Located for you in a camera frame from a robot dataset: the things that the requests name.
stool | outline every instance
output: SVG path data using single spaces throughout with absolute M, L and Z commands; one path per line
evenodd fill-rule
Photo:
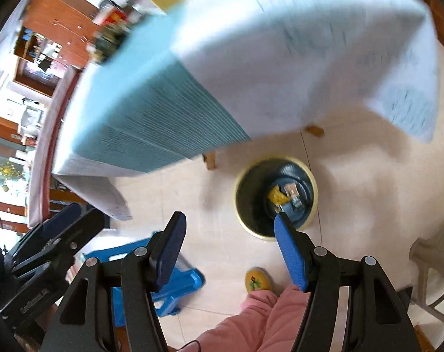
M 444 322 L 444 314 L 436 309 L 444 301 L 444 294 L 432 304 L 426 304 L 428 272 L 433 268 L 444 277 L 444 227 L 431 239 L 418 238 L 409 250 L 409 258 L 419 269 L 418 285 L 412 299 L 423 310 Z
M 125 244 L 123 246 L 112 247 L 110 249 L 96 250 L 85 255 L 85 259 L 95 257 L 101 262 L 124 258 L 132 250 L 147 246 L 150 238 Z M 160 292 L 153 292 L 152 299 L 155 305 L 155 312 L 162 318 L 167 315 L 176 315 L 181 310 L 178 303 L 188 294 L 196 292 L 204 285 L 204 276 L 197 269 L 189 268 L 188 265 L 178 257 L 176 265 L 170 277 L 170 281 L 163 286 Z M 113 287 L 112 292 L 113 308 L 116 327 L 125 325 L 124 307 L 122 304 L 122 292 L 120 287 Z

yellow rim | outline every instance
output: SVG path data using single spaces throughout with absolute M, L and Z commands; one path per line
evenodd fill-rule
M 237 213 L 237 217 L 238 220 L 240 222 L 240 224 L 242 225 L 243 229 L 245 229 L 247 232 L 249 232 L 252 236 L 259 238 L 259 239 L 263 239 L 264 241 L 275 241 L 275 237 L 268 237 L 268 236 L 263 236 L 262 234 L 258 234 L 256 232 L 254 232 L 253 230 L 251 230 L 249 227 L 247 227 L 247 225 L 245 225 L 244 221 L 242 220 L 242 218 L 240 217 L 240 214 L 238 213 L 238 208 L 237 208 L 237 192 L 238 192 L 238 188 L 240 187 L 240 183 L 242 182 L 242 180 L 244 179 L 244 177 L 248 174 L 248 172 L 255 167 L 256 165 L 264 162 L 264 161 L 268 161 L 268 160 L 272 160 L 272 159 L 282 159 L 282 160 L 288 160 L 291 161 L 292 163 L 297 164 L 299 167 L 301 167 L 305 173 L 307 174 L 308 178 L 310 179 L 310 182 L 312 183 L 312 188 L 313 188 L 313 203 L 312 203 L 312 210 L 310 211 L 310 214 L 308 215 L 307 219 L 305 220 L 305 222 L 303 223 L 303 225 L 297 229 L 297 231 L 302 231 L 304 230 L 309 223 L 313 220 L 313 217 L 315 216 L 315 214 L 317 213 L 317 206 L 318 206 L 318 187 L 317 187 L 317 181 L 315 181 L 315 177 L 312 174 L 312 171 L 305 165 L 305 163 L 303 163 L 302 161 L 300 161 L 297 158 L 291 157 L 291 156 L 269 156 L 269 157 L 264 157 L 258 160 L 255 160 L 253 163 L 251 163 L 246 169 L 244 169 L 237 178 L 237 184 L 235 185 L 235 196 L 234 196 L 234 205 L 235 205 L 235 212 Z

shoe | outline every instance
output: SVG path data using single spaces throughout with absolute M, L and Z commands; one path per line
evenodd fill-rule
M 270 278 L 261 268 L 251 268 L 245 275 L 246 291 L 250 294 L 258 290 L 273 290 Z

pink pants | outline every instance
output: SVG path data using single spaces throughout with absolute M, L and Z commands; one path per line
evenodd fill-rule
M 242 312 L 198 337 L 201 352 L 290 352 L 299 332 L 309 294 L 289 285 L 278 298 L 267 290 L 254 291 Z M 182 349 L 197 352 L 197 343 Z

screw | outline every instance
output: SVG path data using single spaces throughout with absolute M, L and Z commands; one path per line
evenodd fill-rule
M 89 268 L 91 268 L 92 266 L 96 265 L 97 262 L 98 262 L 98 260 L 95 257 L 91 257 L 85 261 L 85 265 L 87 265 Z
M 141 246 L 134 250 L 134 254 L 137 255 L 138 257 L 141 257 L 143 255 L 146 255 L 147 251 L 148 250 L 146 247 Z
M 366 265 L 369 265 L 369 266 L 374 266 L 377 263 L 376 259 L 374 257 L 370 257 L 370 256 L 365 257 L 364 262 L 366 263 Z
M 324 247 L 317 246 L 313 249 L 313 252 L 319 257 L 324 257 L 328 253 L 328 250 L 326 250 Z

